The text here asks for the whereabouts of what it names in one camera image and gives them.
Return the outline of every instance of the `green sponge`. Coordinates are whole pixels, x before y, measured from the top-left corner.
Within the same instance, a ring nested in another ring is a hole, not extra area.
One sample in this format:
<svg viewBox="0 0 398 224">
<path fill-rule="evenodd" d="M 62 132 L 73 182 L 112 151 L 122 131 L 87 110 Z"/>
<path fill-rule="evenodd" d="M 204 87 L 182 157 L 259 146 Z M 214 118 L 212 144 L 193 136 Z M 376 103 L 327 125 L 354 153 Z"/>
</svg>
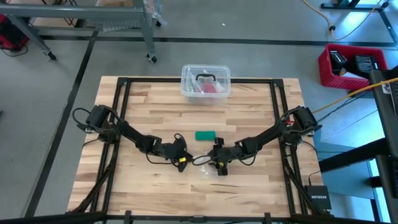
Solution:
<svg viewBox="0 0 398 224">
<path fill-rule="evenodd" d="M 195 139 L 197 141 L 214 141 L 216 138 L 215 131 L 196 131 Z"/>
</svg>

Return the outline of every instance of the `red toolbox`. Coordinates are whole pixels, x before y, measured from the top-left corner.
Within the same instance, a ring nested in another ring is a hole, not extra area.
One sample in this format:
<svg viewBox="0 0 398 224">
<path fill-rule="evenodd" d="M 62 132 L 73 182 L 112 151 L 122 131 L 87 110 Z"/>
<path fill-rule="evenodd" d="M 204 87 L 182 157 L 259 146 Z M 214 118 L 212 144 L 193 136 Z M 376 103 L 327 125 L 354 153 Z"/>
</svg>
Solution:
<svg viewBox="0 0 398 224">
<path fill-rule="evenodd" d="M 347 58 L 348 61 L 354 60 L 355 55 L 369 55 L 373 56 L 380 70 L 387 70 L 386 59 L 383 51 L 380 49 L 369 47 L 354 47 L 338 44 L 327 44 L 326 49 L 319 56 L 319 73 L 321 83 L 323 86 L 332 88 L 341 88 L 345 90 L 358 90 L 369 85 L 369 80 L 358 78 L 346 78 L 333 74 L 331 69 L 330 51 L 337 50 L 341 55 Z"/>
<path fill-rule="evenodd" d="M 20 51 L 28 38 L 5 15 L 0 14 L 0 49 Z"/>
</svg>

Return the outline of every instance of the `white cable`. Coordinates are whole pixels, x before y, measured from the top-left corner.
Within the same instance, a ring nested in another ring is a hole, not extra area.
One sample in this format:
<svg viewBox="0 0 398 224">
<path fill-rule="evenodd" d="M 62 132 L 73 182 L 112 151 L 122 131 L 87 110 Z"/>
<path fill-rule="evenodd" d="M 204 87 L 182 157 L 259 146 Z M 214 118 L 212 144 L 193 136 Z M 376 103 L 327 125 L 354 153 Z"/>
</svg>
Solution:
<svg viewBox="0 0 398 224">
<path fill-rule="evenodd" d="M 372 14 L 372 12 L 374 12 L 377 8 L 377 6 L 380 4 L 382 0 L 380 0 L 376 5 L 374 5 L 373 9 L 369 12 L 369 14 L 365 17 L 365 19 L 363 19 L 363 21 L 357 26 L 355 27 L 355 29 L 353 29 L 350 33 L 348 33 L 347 35 L 345 35 L 342 38 L 336 38 L 335 34 L 334 34 L 334 30 L 330 30 L 330 35 L 333 38 L 333 40 L 343 40 L 344 38 L 348 37 L 349 35 L 351 35 L 353 32 L 355 32 L 365 21 L 366 19 Z M 326 21 L 328 21 L 328 26 L 329 28 L 331 28 L 333 26 L 333 22 L 331 21 L 331 19 L 325 15 L 324 13 L 322 13 L 321 11 L 319 11 L 318 9 L 315 9 L 313 6 L 310 5 L 310 3 L 307 2 L 307 0 L 303 0 L 303 2 L 312 10 L 314 10 L 315 12 L 317 12 L 319 15 L 321 15 L 323 18 L 326 19 Z"/>
</svg>

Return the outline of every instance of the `red plastic crate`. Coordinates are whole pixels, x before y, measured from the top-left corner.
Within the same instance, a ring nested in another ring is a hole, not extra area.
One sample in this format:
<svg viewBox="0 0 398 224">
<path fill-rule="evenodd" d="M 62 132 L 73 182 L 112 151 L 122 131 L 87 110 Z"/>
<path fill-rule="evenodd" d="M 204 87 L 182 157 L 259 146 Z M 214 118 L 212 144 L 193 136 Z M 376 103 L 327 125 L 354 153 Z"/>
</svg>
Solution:
<svg viewBox="0 0 398 224">
<path fill-rule="evenodd" d="M 341 88 L 345 90 L 358 90 L 369 85 L 369 80 L 359 78 L 346 78 L 334 75 L 331 69 L 330 51 L 337 50 L 341 55 L 347 58 L 348 61 L 354 60 L 355 55 L 369 55 L 373 56 L 380 70 L 387 70 L 386 59 L 383 51 L 380 49 L 369 47 L 354 47 L 338 44 L 327 44 L 325 51 L 319 56 L 319 73 L 321 83 L 323 86 L 332 88 Z"/>
</svg>

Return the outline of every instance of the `black floor stripe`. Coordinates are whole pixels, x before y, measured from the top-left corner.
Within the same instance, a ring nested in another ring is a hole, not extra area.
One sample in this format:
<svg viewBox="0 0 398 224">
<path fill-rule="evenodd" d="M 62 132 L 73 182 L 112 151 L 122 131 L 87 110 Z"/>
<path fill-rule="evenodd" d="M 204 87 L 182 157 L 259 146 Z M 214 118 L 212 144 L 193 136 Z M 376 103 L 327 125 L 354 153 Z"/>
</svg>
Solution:
<svg viewBox="0 0 398 224">
<path fill-rule="evenodd" d="M 96 31 L 96 32 L 93 32 L 91 37 L 89 37 L 90 42 L 88 43 L 85 55 L 83 57 L 83 60 L 81 61 L 79 71 L 75 78 L 75 82 L 73 83 L 72 90 L 69 93 L 67 103 L 63 109 L 63 113 L 62 113 L 60 121 L 58 123 L 58 127 L 55 130 L 55 134 L 52 139 L 49 153 L 47 154 L 47 157 L 45 158 L 45 162 L 44 162 L 42 171 L 40 173 L 39 179 L 36 183 L 35 189 L 33 191 L 32 198 L 30 199 L 30 202 L 27 206 L 27 209 L 25 212 L 26 218 L 33 217 L 36 212 L 37 206 L 39 204 L 40 198 L 42 196 L 42 193 L 43 193 L 43 190 L 45 187 L 45 183 L 49 177 L 50 170 L 53 165 L 55 156 L 57 155 L 58 147 L 61 143 L 63 133 L 67 126 L 70 112 L 72 111 L 73 104 L 76 100 L 76 96 L 77 96 L 77 93 L 78 93 L 78 90 L 80 87 L 80 83 L 85 74 L 86 67 L 87 67 L 88 61 L 90 59 L 91 53 L 93 51 L 97 36 L 98 36 L 98 32 Z"/>
<path fill-rule="evenodd" d="M 89 40 L 90 37 L 71 35 L 42 35 L 44 40 Z M 97 37 L 96 41 L 143 42 L 142 37 Z M 216 39 L 216 38 L 183 38 L 183 37 L 154 37 L 154 42 L 170 43 L 207 43 L 207 44 L 258 44 L 258 45 L 301 45 L 325 46 L 326 44 L 344 44 L 363 47 L 396 47 L 395 43 L 380 42 L 333 42 L 306 40 L 256 40 L 256 39 Z"/>
</svg>

